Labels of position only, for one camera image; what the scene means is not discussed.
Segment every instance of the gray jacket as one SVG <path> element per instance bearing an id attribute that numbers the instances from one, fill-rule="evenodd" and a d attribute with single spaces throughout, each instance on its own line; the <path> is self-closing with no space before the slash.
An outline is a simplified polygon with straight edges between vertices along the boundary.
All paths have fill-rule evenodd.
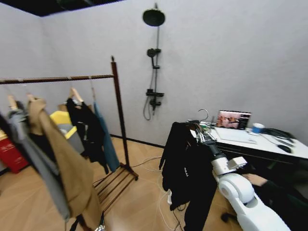
<path id="1" fill-rule="evenodd" d="M 49 193 L 59 213 L 65 221 L 70 218 L 70 210 L 66 201 L 61 183 L 57 180 L 60 172 L 57 165 L 51 161 L 45 153 L 30 139 L 26 115 L 22 110 L 12 110 L 9 113 L 9 122 L 13 133 L 13 139 L 21 144 L 27 151 L 39 174 L 45 181 Z"/>

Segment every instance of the baseboard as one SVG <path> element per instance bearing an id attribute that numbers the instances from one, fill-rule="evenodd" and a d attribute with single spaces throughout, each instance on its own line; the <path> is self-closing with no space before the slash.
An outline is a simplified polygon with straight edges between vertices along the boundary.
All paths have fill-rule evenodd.
<path id="1" fill-rule="evenodd" d="M 110 134 L 110 136 L 116 137 L 116 138 L 120 138 L 120 139 L 122 138 L 122 136 L 117 136 L 117 135 L 113 135 L 113 134 Z M 133 141 L 133 142 L 137 142 L 137 143 L 143 143 L 143 144 L 154 146 L 154 147 L 158 147 L 158 148 L 165 148 L 163 145 L 159 145 L 159 144 L 155 144 L 155 143 L 149 143 L 149 142 L 135 140 L 135 139 L 131 139 L 131 138 L 126 138 L 126 139 L 128 141 Z"/>
<path id="2" fill-rule="evenodd" d="M 0 171 L 0 176 L 3 175 L 4 173 L 10 171 L 10 169 L 7 167 L 4 170 Z"/>

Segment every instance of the blue cup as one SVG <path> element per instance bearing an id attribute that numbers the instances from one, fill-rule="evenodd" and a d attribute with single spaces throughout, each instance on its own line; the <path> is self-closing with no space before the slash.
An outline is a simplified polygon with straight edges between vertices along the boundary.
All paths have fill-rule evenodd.
<path id="1" fill-rule="evenodd" d="M 263 124 L 259 124 L 259 123 L 254 123 L 253 127 L 252 127 L 252 132 L 253 133 L 260 133 L 263 129 L 265 128 L 265 126 Z"/>

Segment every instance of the black ceiling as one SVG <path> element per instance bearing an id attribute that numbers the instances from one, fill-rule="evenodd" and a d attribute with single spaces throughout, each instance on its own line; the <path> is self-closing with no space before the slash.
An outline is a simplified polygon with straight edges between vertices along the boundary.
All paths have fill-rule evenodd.
<path id="1" fill-rule="evenodd" d="M 37 16 L 46 16 L 52 13 L 72 11 L 116 1 L 121 0 L 0 0 L 4 4 Z"/>

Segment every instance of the white desk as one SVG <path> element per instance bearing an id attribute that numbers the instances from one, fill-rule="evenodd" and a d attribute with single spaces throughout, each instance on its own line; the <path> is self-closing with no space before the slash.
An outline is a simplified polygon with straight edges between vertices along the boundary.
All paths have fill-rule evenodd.
<path id="1" fill-rule="evenodd" d="M 291 157 L 291 158 L 297 157 L 297 158 L 308 159 L 308 147 L 298 140 L 293 140 L 294 141 L 293 145 L 295 147 L 291 148 L 292 153 L 287 153 L 284 150 L 278 148 L 275 144 L 269 142 L 267 139 L 262 137 L 262 136 L 266 136 L 268 139 L 270 139 L 274 143 L 282 144 L 282 143 L 276 141 L 270 135 L 265 135 L 265 134 L 262 134 L 262 136 L 261 135 L 260 136 L 253 136 L 252 135 L 252 138 L 257 142 L 256 144 L 238 142 L 238 141 L 222 140 L 214 129 L 211 129 L 211 135 L 214 138 L 217 139 L 218 146 L 219 146 L 219 143 L 220 144 L 226 144 L 226 145 L 224 145 L 224 147 L 226 147 L 226 148 L 228 148 L 228 145 L 230 145 L 230 148 L 229 148 L 230 152 L 232 152 L 232 147 L 239 147 L 239 148 L 245 148 L 246 149 L 245 152 L 248 155 L 249 155 L 249 150 L 255 150 L 254 153 L 257 153 L 256 151 L 260 150 L 260 153 L 263 153 L 263 155 L 262 155 L 263 158 L 266 158 L 267 157 L 266 153 L 268 153 L 269 159 L 273 158 L 272 154 L 277 154 L 277 156 L 284 155 L 286 157 L 288 156 L 288 157 Z"/>

